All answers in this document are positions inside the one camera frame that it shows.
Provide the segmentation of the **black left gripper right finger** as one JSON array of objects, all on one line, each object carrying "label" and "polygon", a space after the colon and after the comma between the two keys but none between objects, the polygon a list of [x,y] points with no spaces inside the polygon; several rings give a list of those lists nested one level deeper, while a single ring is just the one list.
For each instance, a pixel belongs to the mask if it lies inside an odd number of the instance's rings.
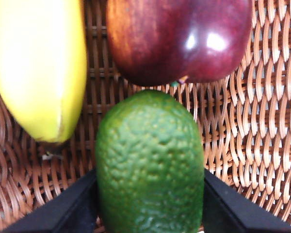
[{"label": "black left gripper right finger", "polygon": [[205,170],[203,225],[206,233],[291,233],[291,226],[252,203]]}]

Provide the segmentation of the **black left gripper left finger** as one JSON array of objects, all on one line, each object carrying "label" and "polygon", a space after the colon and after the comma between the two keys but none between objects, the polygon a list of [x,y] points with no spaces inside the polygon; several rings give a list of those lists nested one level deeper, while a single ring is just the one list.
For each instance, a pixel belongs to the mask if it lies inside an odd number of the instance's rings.
[{"label": "black left gripper left finger", "polygon": [[92,233],[96,226],[96,171],[93,169],[59,196],[3,233]]}]

